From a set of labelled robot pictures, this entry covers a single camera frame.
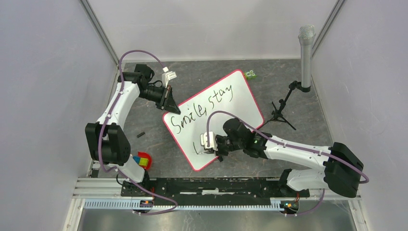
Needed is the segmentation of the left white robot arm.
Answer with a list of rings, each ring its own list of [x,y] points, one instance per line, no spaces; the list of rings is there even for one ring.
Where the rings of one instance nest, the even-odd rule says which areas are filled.
[[[163,70],[159,85],[152,82],[154,71],[145,64],[137,64],[133,72],[121,73],[108,107],[95,123],[85,127],[92,160],[98,161],[104,171],[115,170],[126,181],[133,181],[132,189],[139,196],[146,196],[151,191],[151,183],[144,179],[146,170],[134,160],[123,127],[137,98],[154,102],[159,110],[181,113],[168,83],[177,75],[166,67]]]

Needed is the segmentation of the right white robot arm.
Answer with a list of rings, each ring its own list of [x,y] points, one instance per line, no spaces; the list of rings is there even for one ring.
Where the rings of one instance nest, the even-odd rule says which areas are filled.
[[[309,189],[329,189],[348,198],[357,196],[358,187],[369,180],[363,174],[363,163],[343,143],[313,146],[281,139],[269,133],[251,131],[237,118],[223,125],[224,136],[206,131],[200,135],[204,151],[227,156],[242,150],[252,158],[283,160],[307,167],[306,170],[285,170],[278,183],[283,196]]]

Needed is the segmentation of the pink framed whiteboard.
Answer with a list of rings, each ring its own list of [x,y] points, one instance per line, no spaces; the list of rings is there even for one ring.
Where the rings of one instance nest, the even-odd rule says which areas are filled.
[[[224,136],[223,124],[237,116],[254,128],[264,123],[264,117],[249,87],[243,71],[235,70],[179,106],[180,115],[165,113],[163,122],[190,166],[200,171],[216,160],[214,154],[197,154],[204,151],[200,135],[210,131]]]

